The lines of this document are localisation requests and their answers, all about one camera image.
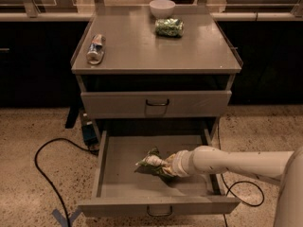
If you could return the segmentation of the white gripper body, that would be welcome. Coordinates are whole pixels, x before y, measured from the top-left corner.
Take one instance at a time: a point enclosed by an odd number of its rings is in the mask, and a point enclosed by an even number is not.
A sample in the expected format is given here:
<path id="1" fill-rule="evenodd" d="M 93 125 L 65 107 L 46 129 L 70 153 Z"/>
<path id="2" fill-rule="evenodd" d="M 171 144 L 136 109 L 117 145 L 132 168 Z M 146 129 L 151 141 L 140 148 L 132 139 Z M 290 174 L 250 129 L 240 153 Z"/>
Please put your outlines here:
<path id="1" fill-rule="evenodd" d="M 173 172 L 179 177 L 188 177 L 195 173 L 193 152 L 181 150 L 175 154 L 171 164 Z"/>

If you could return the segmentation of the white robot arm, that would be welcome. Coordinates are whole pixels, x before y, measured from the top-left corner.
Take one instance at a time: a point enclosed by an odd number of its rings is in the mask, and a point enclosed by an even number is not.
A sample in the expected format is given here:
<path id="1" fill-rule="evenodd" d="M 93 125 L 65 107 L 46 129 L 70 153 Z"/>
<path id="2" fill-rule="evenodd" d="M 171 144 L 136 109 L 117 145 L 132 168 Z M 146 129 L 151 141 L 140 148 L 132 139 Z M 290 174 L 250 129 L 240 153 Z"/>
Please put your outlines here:
<path id="1" fill-rule="evenodd" d="M 200 146 L 170 156 L 165 170 L 179 177 L 229 171 L 278 185 L 274 227 L 303 227 L 303 148 L 227 152 Z"/>

